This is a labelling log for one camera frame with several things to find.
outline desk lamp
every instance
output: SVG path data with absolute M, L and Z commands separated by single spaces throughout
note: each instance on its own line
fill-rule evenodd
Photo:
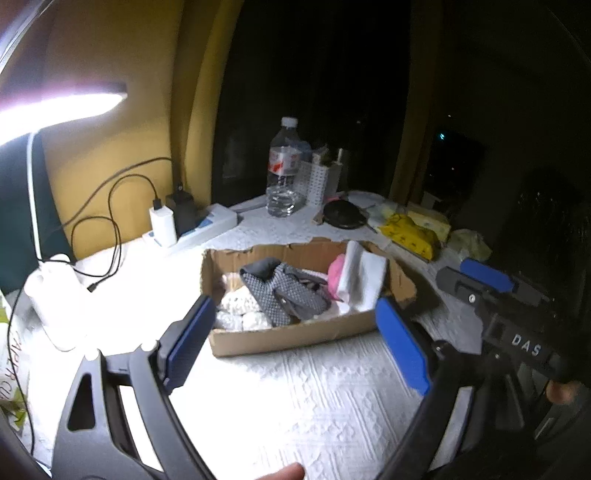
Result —
M 0 146 L 29 134 L 27 142 L 27 188 L 33 243 L 39 269 L 25 283 L 25 292 L 39 315 L 53 345 L 68 351 L 77 346 L 86 329 L 81 324 L 89 308 L 89 292 L 80 284 L 67 263 L 42 261 L 33 186 L 33 140 L 42 128 L 72 120 L 101 115 L 127 97 L 124 84 L 101 83 L 61 89 L 26 92 L 10 100 L 0 100 Z M 52 260 L 68 261 L 65 254 Z

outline water bottle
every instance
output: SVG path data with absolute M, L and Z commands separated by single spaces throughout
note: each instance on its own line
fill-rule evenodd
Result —
M 297 134 L 297 118 L 281 119 L 281 130 L 271 141 L 267 172 L 267 212 L 286 217 L 303 204 L 301 195 L 294 191 L 294 179 L 301 161 L 301 144 Z

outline gray patterned cloth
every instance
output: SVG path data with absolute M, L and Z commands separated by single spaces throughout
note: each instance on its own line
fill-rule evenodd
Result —
M 330 307 L 324 280 L 276 258 L 244 265 L 240 277 L 273 327 L 292 323 L 290 315 L 310 320 Z

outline yellow wall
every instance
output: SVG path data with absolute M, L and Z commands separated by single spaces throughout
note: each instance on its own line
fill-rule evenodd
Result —
M 109 175 L 138 161 L 170 155 L 170 92 L 182 0 L 62 0 L 48 44 L 44 84 L 116 80 L 128 98 L 105 115 L 42 132 L 47 170 L 57 210 L 67 220 Z M 171 190 L 170 163 L 135 170 L 164 196 Z M 85 215 L 107 212 L 106 187 Z M 122 182 L 113 215 L 124 240 L 149 230 L 153 194 L 147 182 Z M 113 245 L 107 222 L 76 229 L 81 258 Z
M 125 82 L 128 90 L 127 100 L 104 115 L 42 131 L 62 222 L 111 174 L 158 156 L 172 155 L 181 162 L 187 189 L 198 204 L 210 203 L 217 103 L 242 3 L 61 0 L 36 22 L 14 57 L 29 63 L 34 58 L 44 86 L 103 80 Z M 39 54 L 32 55 L 34 50 Z M 147 175 L 161 198 L 171 192 L 169 162 L 130 173 Z M 108 190 L 106 186 L 95 197 L 83 216 L 108 213 Z M 141 179 L 118 186 L 113 216 L 124 241 L 150 229 L 152 198 L 149 184 Z M 68 237 L 71 227 L 66 229 Z M 93 220 L 76 229 L 73 246 L 78 258 L 112 245 L 113 230 L 107 222 Z

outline bottle cap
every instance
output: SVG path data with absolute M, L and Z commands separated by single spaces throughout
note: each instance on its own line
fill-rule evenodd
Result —
M 281 119 L 281 126 L 286 128 L 297 127 L 297 118 L 293 116 L 285 116 Z

